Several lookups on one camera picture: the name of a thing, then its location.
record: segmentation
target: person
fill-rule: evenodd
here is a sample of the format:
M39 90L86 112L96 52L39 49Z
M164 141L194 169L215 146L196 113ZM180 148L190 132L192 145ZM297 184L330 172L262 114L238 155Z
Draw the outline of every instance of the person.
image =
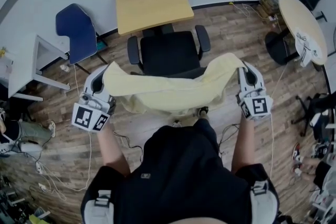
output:
M329 195L336 197L336 170L335 154L328 154L325 161L318 158L305 157L300 155L300 144L297 143L293 148L292 160L295 164L292 167L292 173L302 179L314 183L321 192L327 190ZM303 169L313 167L315 174L309 174Z
M36 137L46 142L55 137L56 125L51 121L48 129L30 122L11 121L6 118L5 112L0 110L0 144L12 143L23 137Z
M230 172L207 111L193 126L161 127L132 173L107 123L97 135L103 166L84 195L83 222L272 224L279 201L255 163L254 121L241 117Z

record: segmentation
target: blue chair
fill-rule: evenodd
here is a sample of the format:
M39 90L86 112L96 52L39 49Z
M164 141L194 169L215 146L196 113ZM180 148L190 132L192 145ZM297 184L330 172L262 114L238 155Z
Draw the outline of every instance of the blue chair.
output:
M70 64L76 65L87 74L90 72L77 63L94 54L104 64L108 64L97 52L96 37L101 38L94 28L91 18L78 4L67 6L56 15L56 33L70 39Z

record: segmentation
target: yellow towel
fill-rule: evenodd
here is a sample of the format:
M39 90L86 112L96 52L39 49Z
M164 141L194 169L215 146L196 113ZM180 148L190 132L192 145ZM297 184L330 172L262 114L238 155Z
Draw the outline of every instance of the yellow towel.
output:
M119 99L132 113L169 113L187 115L196 108L224 102L225 86L238 67L244 66L234 54L212 60L196 79L135 76L113 62L103 76L110 95Z

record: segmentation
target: chair armrest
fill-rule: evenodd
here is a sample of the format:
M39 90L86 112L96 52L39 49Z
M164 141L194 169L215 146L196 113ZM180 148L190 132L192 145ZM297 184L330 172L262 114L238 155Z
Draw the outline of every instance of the chair armrest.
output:
M140 63L140 58L138 49L138 38L136 36L132 36L127 40L127 52L131 64L138 65Z
M200 49L205 51L210 51L211 45L210 45L210 39L209 35L203 25L196 25L195 26L198 41L200 43Z

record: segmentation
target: yellow table top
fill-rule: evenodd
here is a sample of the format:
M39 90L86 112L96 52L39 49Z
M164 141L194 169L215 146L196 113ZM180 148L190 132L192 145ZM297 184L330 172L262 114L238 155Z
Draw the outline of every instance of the yellow table top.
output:
M115 2L120 35L194 17L188 0L115 0Z
M319 23L312 13L299 0L279 0L279 7L282 17L295 38L295 30L300 30L312 37L320 46L322 51L321 59L312 59L317 65L323 65L327 61L327 44Z

